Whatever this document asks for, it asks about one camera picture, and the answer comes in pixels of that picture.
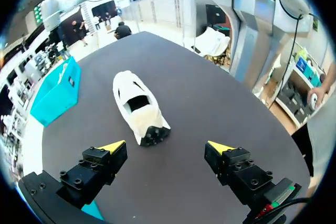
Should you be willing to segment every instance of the white pillar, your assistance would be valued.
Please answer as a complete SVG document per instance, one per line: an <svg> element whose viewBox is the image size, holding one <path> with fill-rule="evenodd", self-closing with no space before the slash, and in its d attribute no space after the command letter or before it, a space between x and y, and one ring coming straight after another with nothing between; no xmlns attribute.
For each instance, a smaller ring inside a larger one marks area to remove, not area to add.
<svg viewBox="0 0 336 224"><path fill-rule="evenodd" d="M26 15L25 19L26 19L28 34L31 34L37 28L34 11L29 12Z"/></svg>

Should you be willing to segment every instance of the black box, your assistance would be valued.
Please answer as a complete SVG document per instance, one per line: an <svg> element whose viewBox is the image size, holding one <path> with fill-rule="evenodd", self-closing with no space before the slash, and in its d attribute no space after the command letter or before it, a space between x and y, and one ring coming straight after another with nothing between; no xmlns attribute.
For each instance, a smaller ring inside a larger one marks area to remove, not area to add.
<svg viewBox="0 0 336 224"><path fill-rule="evenodd" d="M282 92L289 98L292 99L295 95L295 87L292 85L290 81L286 82L286 84L282 88Z"/></svg>
<svg viewBox="0 0 336 224"><path fill-rule="evenodd" d="M279 92L277 97L284 103L284 105L287 105L290 101L290 99L282 91Z"/></svg>
<svg viewBox="0 0 336 224"><path fill-rule="evenodd" d="M298 109L299 109L299 108L304 108L304 107L306 106L306 104L303 103L303 101L302 101L302 97L301 97L301 95L300 95L299 93L295 93L293 98L294 98L294 99L297 101L297 103L298 103Z"/></svg>
<svg viewBox="0 0 336 224"><path fill-rule="evenodd" d="M307 115L311 115L314 112L310 105L306 105L303 110L306 112Z"/></svg>
<svg viewBox="0 0 336 224"><path fill-rule="evenodd" d="M303 123L307 116L308 114L304 108L299 108L299 110L295 113L295 118L299 121L299 123Z"/></svg>
<svg viewBox="0 0 336 224"><path fill-rule="evenodd" d="M300 109L300 107L298 106L298 102L295 99L295 97L293 97L291 100L289 100L289 102L287 103L286 106L290 110L290 112L293 113L293 115L295 115L296 112Z"/></svg>

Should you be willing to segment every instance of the person's arm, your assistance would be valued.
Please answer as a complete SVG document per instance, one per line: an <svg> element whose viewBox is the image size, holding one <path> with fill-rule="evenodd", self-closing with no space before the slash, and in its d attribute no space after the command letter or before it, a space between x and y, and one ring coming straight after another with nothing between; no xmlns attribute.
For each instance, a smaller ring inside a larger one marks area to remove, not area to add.
<svg viewBox="0 0 336 224"><path fill-rule="evenodd" d="M310 101L312 94L317 95L316 108L321 105L325 93L330 89L331 85L336 81L336 63L332 63L329 67L326 79L321 86L313 88L308 92L307 101Z"/></svg>

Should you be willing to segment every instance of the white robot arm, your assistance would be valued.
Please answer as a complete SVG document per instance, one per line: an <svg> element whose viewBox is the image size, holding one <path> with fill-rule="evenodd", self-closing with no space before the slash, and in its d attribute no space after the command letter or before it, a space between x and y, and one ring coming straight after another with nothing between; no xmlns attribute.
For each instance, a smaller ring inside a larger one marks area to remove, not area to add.
<svg viewBox="0 0 336 224"><path fill-rule="evenodd" d="M44 0L41 3L41 14L45 30L50 32L57 28L62 12L69 12L86 0Z"/></svg>

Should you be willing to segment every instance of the black t-shirt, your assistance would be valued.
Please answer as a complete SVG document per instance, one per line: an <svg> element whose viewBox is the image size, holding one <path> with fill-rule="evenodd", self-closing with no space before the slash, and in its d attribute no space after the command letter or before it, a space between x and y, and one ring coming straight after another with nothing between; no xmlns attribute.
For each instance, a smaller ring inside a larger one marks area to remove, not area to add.
<svg viewBox="0 0 336 224"><path fill-rule="evenodd" d="M118 39L121 39L123 37L131 35L132 31L128 26L123 25L123 26L118 26L116 28L115 33L118 34Z"/></svg>
<svg viewBox="0 0 336 224"><path fill-rule="evenodd" d="M76 24L75 25L72 25L72 28L76 30L76 32L78 33L80 31L80 26L82 25L82 22L81 21L76 21Z"/></svg>

